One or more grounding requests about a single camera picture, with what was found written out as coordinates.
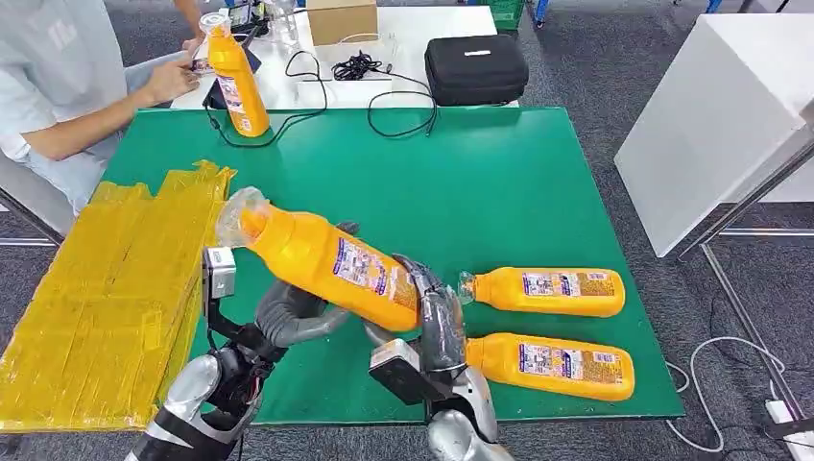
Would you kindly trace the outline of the person's right hand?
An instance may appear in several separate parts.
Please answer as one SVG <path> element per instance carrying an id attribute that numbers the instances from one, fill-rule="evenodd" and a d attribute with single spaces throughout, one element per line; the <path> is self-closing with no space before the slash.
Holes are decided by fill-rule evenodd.
<path id="1" fill-rule="evenodd" d="M 199 86 L 200 77 L 192 70 L 192 60 L 182 58 L 157 66 L 140 92 L 143 104 L 153 107 L 171 102 Z"/>

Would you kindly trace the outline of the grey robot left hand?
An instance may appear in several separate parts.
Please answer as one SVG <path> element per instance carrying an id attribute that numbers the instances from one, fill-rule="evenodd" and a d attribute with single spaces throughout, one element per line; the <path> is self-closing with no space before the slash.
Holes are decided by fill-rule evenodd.
<path id="1" fill-rule="evenodd" d="M 275 279 L 255 310 L 255 324 L 275 347 L 324 337 L 344 324 L 351 313 L 281 279 Z"/>

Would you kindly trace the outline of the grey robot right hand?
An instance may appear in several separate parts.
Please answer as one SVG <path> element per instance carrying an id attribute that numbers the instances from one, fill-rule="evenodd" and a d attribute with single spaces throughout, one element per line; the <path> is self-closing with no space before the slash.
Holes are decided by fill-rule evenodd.
<path id="1" fill-rule="evenodd" d="M 394 254 L 414 283 L 419 300 L 419 349 L 370 321 L 364 330 L 375 345 L 369 374 L 383 382 L 424 380 L 449 383 L 466 365 L 463 313 L 451 289 L 428 266 L 406 255 Z"/>

